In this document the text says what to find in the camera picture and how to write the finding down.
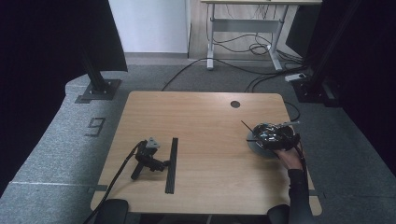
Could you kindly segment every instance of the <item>desk leg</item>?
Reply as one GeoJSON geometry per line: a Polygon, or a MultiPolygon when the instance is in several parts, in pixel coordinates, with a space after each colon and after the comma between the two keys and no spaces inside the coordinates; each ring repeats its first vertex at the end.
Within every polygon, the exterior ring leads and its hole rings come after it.
{"type": "Polygon", "coordinates": [[[279,24],[277,25],[276,32],[274,33],[274,38],[271,45],[268,46],[268,51],[270,53],[271,59],[273,61],[275,69],[282,70],[282,65],[280,65],[279,59],[277,58],[276,45],[279,41],[280,33],[282,32],[283,24],[285,23],[286,14],[288,13],[288,5],[283,6],[283,12],[279,19],[279,24]]]}
{"type": "Polygon", "coordinates": [[[215,4],[212,5],[212,16],[210,17],[210,27],[209,27],[209,45],[207,47],[207,70],[213,70],[213,33],[214,33],[214,21],[215,21],[215,4]]]}

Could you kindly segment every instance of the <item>grey carpet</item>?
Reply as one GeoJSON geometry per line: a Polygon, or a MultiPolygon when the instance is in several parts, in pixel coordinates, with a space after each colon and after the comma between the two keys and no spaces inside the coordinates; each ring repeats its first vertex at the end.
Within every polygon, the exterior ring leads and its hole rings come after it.
{"type": "MultiPolygon", "coordinates": [[[[82,223],[91,212],[92,188],[129,92],[159,91],[183,67],[130,65],[128,73],[103,72],[105,78],[122,80],[114,100],[86,105],[75,101],[89,84],[88,77],[70,81],[58,114],[0,199],[0,223],[82,223]],[[88,127],[92,118],[106,119],[97,137],[86,136],[95,132],[88,127]]],[[[207,71],[195,65],[166,90],[243,92],[257,76],[229,66],[207,71]]],[[[323,209],[318,223],[395,223],[396,179],[342,108],[298,103],[283,77],[269,79],[255,91],[279,93],[300,109],[301,125],[295,130],[302,136],[323,209]]],[[[297,116],[293,107],[287,109],[292,118],[297,116]]],[[[138,219],[138,214],[128,216],[129,223],[138,219]]]]}

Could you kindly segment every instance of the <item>hand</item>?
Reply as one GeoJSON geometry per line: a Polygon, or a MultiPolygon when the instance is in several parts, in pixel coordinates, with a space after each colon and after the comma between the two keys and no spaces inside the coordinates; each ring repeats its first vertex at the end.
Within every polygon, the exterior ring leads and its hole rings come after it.
{"type": "Polygon", "coordinates": [[[280,161],[282,162],[283,166],[286,167],[286,169],[303,170],[303,165],[301,164],[300,156],[298,155],[295,148],[292,148],[288,151],[274,150],[274,152],[279,157],[280,161]]]}

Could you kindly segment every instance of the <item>metal frame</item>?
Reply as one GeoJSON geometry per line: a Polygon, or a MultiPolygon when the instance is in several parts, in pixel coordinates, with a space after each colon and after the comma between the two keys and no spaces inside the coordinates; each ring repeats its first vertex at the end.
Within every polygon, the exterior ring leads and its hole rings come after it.
{"type": "Polygon", "coordinates": [[[92,63],[85,47],[78,40],[78,56],[85,71],[90,78],[90,85],[83,95],[75,101],[76,104],[89,104],[91,100],[113,100],[119,87],[120,79],[104,79],[100,71],[92,63]]]}
{"type": "Polygon", "coordinates": [[[224,20],[215,18],[215,4],[211,5],[211,26],[209,27],[209,44],[207,48],[207,70],[213,70],[213,34],[215,32],[243,32],[243,33],[272,33],[274,38],[268,46],[268,52],[276,70],[282,70],[279,59],[277,58],[276,45],[285,23],[289,5],[284,5],[281,17],[278,21],[259,21],[259,20],[224,20]]]}

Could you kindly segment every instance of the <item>black clamp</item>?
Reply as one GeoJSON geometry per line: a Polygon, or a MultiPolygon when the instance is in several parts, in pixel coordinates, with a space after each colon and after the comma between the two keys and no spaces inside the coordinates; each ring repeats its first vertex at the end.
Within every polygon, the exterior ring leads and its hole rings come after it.
{"type": "Polygon", "coordinates": [[[169,165],[169,161],[158,161],[154,159],[153,155],[157,152],[160,145],[154,141],[153,138],[150,138],[148,141],[144,140],[139,145],[135,158],[139,163],[134,168],[134,172],[131,175],[132,180],[136,180],[140,172],[143,170],[143,167],[147,166],[151,172],[154,171],[163,171],[166,166],[169,165]]]}

